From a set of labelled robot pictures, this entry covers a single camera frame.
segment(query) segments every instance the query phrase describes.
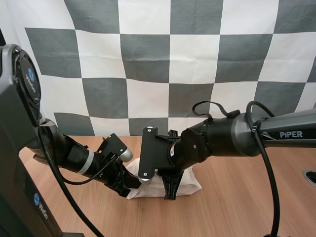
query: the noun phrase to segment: cable clip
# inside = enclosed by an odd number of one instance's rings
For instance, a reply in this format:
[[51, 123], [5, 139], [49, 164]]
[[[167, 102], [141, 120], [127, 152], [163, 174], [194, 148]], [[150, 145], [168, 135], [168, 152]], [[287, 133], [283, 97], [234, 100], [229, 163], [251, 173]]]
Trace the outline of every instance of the cable clip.
[[261, 118], [261, 119], [259, 119], [258, 121], [256, 121], [256, 122], [253, 124], [253, 126], [252, 126], [252, 128], [251, 128], [251, 135], [252, 135], [252, 136], [255, 135], [255, 133], [256, 133], [256, 131], [257, 131], [259, 125], [261, 124], [261, 122], [264, 121], [264, 120], [266, 120], [266, 119], [267, 119], [267, 118]]

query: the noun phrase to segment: checkerboard backdrop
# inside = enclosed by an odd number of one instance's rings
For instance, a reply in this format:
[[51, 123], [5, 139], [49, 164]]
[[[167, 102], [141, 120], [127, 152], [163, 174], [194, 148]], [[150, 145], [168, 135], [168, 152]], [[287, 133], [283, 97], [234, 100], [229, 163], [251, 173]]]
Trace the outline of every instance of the checkerboard backdrop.
[[[314, 0], [10, 0], [67, 135], [180, 132], [211, 100], [276, 115], [316, 106]], [[201, 112], [222, 117], [210, 105]]]

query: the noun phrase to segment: piper logo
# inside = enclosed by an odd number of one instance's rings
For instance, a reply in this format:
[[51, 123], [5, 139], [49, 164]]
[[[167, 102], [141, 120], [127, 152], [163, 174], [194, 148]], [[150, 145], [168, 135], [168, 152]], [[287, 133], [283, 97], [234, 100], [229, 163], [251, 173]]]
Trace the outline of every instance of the piper logo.
[[45, 219], [48, 219], [48, 215], [43, 207], [43, 204], [40, 202], [40, 196], [38, 195], [38, 193], [34, 194], [34, 203], [36, 206], [39, 206], [39, 210], [41, 211]]
[[280, 132], [280, 138], [300, 138], [303, 137], [302, 131]]

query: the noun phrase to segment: logo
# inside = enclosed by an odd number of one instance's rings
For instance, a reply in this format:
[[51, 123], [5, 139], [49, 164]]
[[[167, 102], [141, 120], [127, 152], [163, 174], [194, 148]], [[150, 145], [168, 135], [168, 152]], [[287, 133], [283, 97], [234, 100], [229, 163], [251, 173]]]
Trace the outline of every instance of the logo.
[[36, 93], [36, 90], [35, 90], [35, 88], [34, 88], [34, 85], [33, 85], [33, 83], [31, 82], [31, 79], [29, 78], [29, 76], [28, 76], [27, 74], [25, 74], [25, 77], [26, 77], [26, 80], [28, 81], [28, 83], [29, 83], [29, 85], [30, 85], [32, 91], [33, 91], [34, 93]]
[[43, 214], [44, 218], [48, 219], [48, 215], [43, 207], [43, 204], [40, 202], [40, 196], [38, 195], [38, 193], [34, 194], [34, 203], [36, 206], [39, 206], [39, 210]]
[[302, 131], [280, 132], [280, 138], [303, 138]]
[[34, 78], [34, 74], [32, 72], [32, 69], [29, 68], [28, 73], [29, 73], [29, 77], [30, 77], [31, 81], [34, 82], [35, 78]]
[[38, 206], [40, 203], [40, 197], [38, 194], [34, 194], [34, 203], [36, 206]]

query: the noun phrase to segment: black cable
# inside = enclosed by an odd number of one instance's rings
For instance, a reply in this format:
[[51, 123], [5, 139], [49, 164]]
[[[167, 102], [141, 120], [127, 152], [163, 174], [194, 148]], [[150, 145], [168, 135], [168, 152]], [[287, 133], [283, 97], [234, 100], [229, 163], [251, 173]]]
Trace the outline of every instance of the black cable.
[[106, 167], [109, 166], [109, 164], [113, 163], [113, 162], [116, 161], [117, 159], [118, 159], [118, 157], [117, 157], [116, 155], [113, 155], [113, 156], [111, 157], [110, 161], [107, 162], [107, 163], [105, 164], [105, 166], [104, 166], [102, 169], [100, 169], [96, 174], [94, 174], [93, 176], [91, 176], [91, 177], [88, 178], [87, 180], [84, 180], [84, 181], [81, 181], [81, 182], [73, 182], [73, 181], [70, 181], [70, 180], [66, 179], [64, 176], [62, 176], [62, 177], [63, 177], [63, 180], [64, 180], [65, 183], [71, 184], [71, 185], [82, 185], [82, 184], [86, 184], [86, 183], [90, 182], [91, 180], [95, 179], [99, 174], [102, 173], [102, 171], [103, 171]]
[[[250, 129], [253, 127], [253, 120], [252, 120], [252, 113], [251, 113], [251, 108], [253, 105], [257, 105], [261, 109], [263, 109], [269, 116], [274, 117], [274, 114], [263, 104], [257, 102], [257, 101], [251, 101], [248, 103], [247, 108], [246, 108], [246, 121], [248, 122], [248, 125], [250, 126]], [[262, 155], [263, 161], [265, 163], [269, 181], [270, 181], [270, 186], [271, 186], [271, 192], [272, 192], [272, 198], [273, 198], [273, 206], [274, 206], [274, 216], [273, 216], [273, 224], [272, 224], [272, 229], [270, 233], [270, 237], [277, 237], [277, 232], [278, 232], [278, 227], [280, 223], [280, 201], [278, 197], [278, 192], [277, 192], [277, 183], [276, 179], [273, 173], [273, 169], [271, 166], [271, 163], [269, 161], [268, 154], [266, 152], [266, 149], [263, 145], [263, 142], [261, 140], [261, 137], [258, 134], [258, 131], [254, 131], [254, 138], [256, 141], [256, 144], [260, 150], [260, 153]]]
[[[51, 142], [53, 143], [54, 157], [56, 157], [56, 156], [55, 156], [55, 139], [54, 139], [54, 135], [53, 135], [53, 133], [51, 132], [51, 130], [50, 130], [48, 127], [44, 127], [44, 129], [46, 130], [46, 132], [48, 133], [48, 135], [49, 135], [50, 138], [51, 138], [50, 140], [51, 140]], [[113, 156], [111, 157], [110, 161], [109, 161], [108, 163], [106, 163], [105, 166], [104, 166], [102, 169], [100, 169], [96, 174], [94, 174], [93, 176], [91, 176], [91, 177], [88, 178], [87, 180], [84, 180], [84, 181], [81, 181], [81, 182], [74, 182], [74, 181], [70, 181], [70, 180], [66, 179], [66, 178], [62, 175], [62, 173], [60, 172], [59, 167], [58, 167], [57, 165], [55, 165], [55, 166], [56, 166], [56, 168], [57, 168], [59, 174], [61, 175], [61, 177], [63, 178], [63, 180], [64, 180], [65, 183], [71, 184], [71, 185], [82, 185], [82, 184], [89, 183], [90, 181], [92, 181], [93, 179], [95, 179], [99, 174], [102, 173], [102, 171], [103, 171], [106, 167], [109, 166], [109, 164], [113, 163], [113, 162], [116, 161], [117, 159], [118, 159], [118, 158], [117, 158], [115, 155], [113, 155]]]
[[41, 128], [39, 128], [39, 141], [40, 141], [40, 145], [42, 146], [42, 149], [44, 151], [44, 155], [47, 159], [47, 162], [49, 164], [49, 167], [51, 168], [51, 171], [53, 172], [59, 186], [61, 187], [62, 191], [64, 192], [67, 200], [70, 202], [71, 206], [73, 207], [73, 209], [75, 210], [75, 212], [78, 214], [78, 216], [83, 220], [83, 222], [92, 230], [92, 232], [98, 236], [98, 237], [104, 237], [101, 232], [89, 221], [89, 219], [85, 216], [85, 214], [81, 211], [81, 209], [79, 208], [79, 206], [77, 205], [76, 201], [74, 200], [74, 198], [72, 197], [72, 195], [70, 194], [69, 190], [67, 189], [62, 176], [59, 173], [58, 168], [56, 168], [53, 160], [50, 157], [50, 154], [47, 150], [46, 144], [44, 143], [43, 137], [42, 137], [42, 133], [41, 133]]

